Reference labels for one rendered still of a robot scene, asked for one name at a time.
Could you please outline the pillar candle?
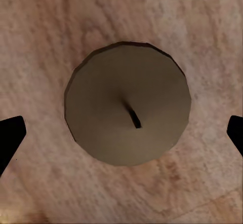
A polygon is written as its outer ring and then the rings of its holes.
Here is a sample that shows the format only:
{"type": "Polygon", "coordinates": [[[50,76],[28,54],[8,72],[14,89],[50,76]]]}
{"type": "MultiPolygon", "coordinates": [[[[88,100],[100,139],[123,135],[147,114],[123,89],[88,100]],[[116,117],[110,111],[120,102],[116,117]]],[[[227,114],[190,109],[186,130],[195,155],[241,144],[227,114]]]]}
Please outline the pillar candle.
{"type": "Polygon", "coordinates": [[[93,51],[64,92],[64,120],[92,158],[140,166],[160,158],[188,126],[191,95],[175,60],[149,43],[93,51]]]}

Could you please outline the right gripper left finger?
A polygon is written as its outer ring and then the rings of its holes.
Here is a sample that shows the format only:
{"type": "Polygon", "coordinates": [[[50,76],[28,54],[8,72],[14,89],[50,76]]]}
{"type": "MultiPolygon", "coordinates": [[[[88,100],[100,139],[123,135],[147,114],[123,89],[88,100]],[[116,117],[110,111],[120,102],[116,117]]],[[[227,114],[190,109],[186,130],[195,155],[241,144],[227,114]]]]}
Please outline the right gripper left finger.
{"type": "Polygon", "coordinates": [[[22,116],[0,121],[0,176],[26,135],[22,116]]]}

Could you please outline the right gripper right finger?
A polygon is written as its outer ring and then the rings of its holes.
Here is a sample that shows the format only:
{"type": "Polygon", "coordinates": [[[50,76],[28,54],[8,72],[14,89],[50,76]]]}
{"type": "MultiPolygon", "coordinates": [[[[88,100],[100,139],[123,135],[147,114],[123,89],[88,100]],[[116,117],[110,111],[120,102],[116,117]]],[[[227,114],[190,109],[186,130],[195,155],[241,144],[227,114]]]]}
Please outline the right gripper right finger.
{"type": "Polygon", "coordinates": [[[227,134],[236,145],[237,149],[243,156],[243,118],[231,116],[227,128],[227,134]]]}

